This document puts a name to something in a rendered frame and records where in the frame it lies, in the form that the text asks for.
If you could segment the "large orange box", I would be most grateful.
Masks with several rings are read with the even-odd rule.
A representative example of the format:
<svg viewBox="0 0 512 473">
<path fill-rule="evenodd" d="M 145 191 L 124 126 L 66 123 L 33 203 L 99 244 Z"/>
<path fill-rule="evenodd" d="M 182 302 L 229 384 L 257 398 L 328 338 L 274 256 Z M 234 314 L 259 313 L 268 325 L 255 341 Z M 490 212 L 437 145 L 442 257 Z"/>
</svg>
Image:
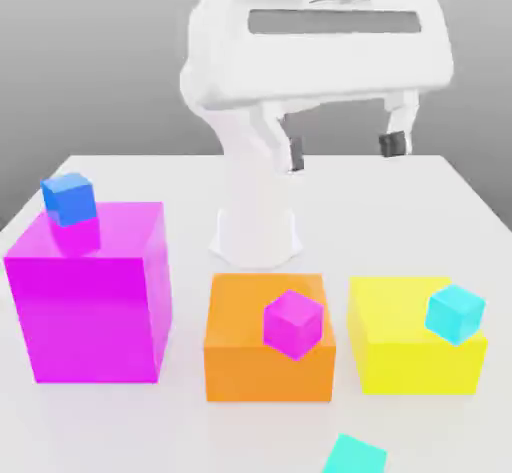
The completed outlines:
<svg viewBox="0 0 512 473">
<path fill-rule="evenodd" d="M 324 306 L 321 340 L 299 361 L 263 343 L 263 311 L 287 290 Z M 318 273 L 214 276 L 204 339 L 206 396 L 216 402 L 328 402 L 336 344 Z"/>
</svg>

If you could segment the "small magenta cube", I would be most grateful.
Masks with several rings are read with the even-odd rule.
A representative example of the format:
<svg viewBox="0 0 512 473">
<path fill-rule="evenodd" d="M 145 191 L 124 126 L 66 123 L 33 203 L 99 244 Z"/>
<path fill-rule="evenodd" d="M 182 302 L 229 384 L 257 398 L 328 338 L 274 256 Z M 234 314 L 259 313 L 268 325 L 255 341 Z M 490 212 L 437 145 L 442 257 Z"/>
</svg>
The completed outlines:
<svg viewBox="0 0 512 473">
<path fill-rule="evenodd" d="M 303 358 L 322 338 L 324 306 L 287 290 L 263 311 L 263 343 L 294 361 Z"/>
</svg>

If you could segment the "large magenta box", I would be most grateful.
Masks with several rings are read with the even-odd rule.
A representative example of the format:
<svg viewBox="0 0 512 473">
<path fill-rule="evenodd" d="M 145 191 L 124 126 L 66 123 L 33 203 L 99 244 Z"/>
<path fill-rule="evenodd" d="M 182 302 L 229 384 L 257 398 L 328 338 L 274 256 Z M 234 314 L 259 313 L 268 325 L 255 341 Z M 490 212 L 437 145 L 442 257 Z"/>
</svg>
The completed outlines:
<svg viewBox="0 0 512 473">
<path fill-rule="evenodd" d="M 103 202 L 70 227 L 40 212 L 4 258 L 39 383 L 155 383 L 172 322 L 160 202 Z"/>
</svg>

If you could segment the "large yellow box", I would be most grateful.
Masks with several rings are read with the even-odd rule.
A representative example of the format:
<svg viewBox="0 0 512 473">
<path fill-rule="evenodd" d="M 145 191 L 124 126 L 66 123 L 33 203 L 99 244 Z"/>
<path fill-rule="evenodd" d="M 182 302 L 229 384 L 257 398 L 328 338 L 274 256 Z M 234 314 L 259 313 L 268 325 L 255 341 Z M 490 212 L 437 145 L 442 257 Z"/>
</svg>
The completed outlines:
<svg viewBox="0 0 512 473">
<path fill-rule="evenodd" d="M 365 394 L 473 394 L 488 341 L 459 346 L 425 327 L 429 297 L 449 277 L 352 276 L 347 327 Z"/>
</svg>

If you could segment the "small cyan cube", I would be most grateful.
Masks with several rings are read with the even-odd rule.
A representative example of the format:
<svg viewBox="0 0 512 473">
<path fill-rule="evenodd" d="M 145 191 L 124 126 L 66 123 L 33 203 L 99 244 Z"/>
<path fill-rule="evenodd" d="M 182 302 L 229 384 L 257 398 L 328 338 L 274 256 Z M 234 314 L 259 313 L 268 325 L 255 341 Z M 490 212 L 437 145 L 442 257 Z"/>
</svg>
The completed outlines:
<svg viewBox="0 0 512 473">
<path fill-rule="evenodd" d="M 425 327 L 450 344 L 459 346 L 480 329 L 485 308 L 482 297 L 450 284 L 429 297 Z"/>
</svg>

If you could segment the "small turquoise cube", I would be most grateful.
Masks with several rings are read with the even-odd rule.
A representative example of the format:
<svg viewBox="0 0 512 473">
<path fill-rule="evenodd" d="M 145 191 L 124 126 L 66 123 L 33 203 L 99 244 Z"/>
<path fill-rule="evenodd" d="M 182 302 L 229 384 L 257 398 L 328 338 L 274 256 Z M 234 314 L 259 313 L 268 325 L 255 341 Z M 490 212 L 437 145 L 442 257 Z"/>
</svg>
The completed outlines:
<svg viewBox="0 0 512 473">
<path fill-rule="evenodd" d="M 322 473 L 384 473 L 387 452 L 347 434 L 339 434 Z"/>
</svg>

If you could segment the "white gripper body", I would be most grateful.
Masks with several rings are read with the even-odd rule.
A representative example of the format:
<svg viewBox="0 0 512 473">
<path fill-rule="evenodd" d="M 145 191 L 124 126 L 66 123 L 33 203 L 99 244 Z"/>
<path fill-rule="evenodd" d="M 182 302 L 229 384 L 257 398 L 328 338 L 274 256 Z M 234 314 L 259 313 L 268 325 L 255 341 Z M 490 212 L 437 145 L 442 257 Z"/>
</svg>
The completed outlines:
<svg viewBox="0 0 512 473">
<path fill-rule="evenodd" d="M 307 13 L 352 19 L 366 12 L 411 13 L 417 32 L 256 34 L 251 12 Z M 367 0 L 352 4 L 304 0 L 200 0 L 188 25 L 186 74 L 192 100 L 208 110 L 261 101 L 345 101 L 447 86 L 454 72 L 451 44 L 438 0 Z"/>
</svg>

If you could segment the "small blue cube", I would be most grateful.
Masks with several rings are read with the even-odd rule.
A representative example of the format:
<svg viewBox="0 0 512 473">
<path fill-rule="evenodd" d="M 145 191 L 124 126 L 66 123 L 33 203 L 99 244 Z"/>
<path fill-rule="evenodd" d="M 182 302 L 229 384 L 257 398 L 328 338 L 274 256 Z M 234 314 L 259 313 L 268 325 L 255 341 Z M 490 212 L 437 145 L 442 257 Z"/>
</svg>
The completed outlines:
<svg viewBox="0 0 512 473">
<path fill-rule="evenodd" d="M 97 216 L 92 183 L 79 173 L 67 173 L 40 182 L 46 212 L 53 222 L 68 227 Z"/>
</svg>

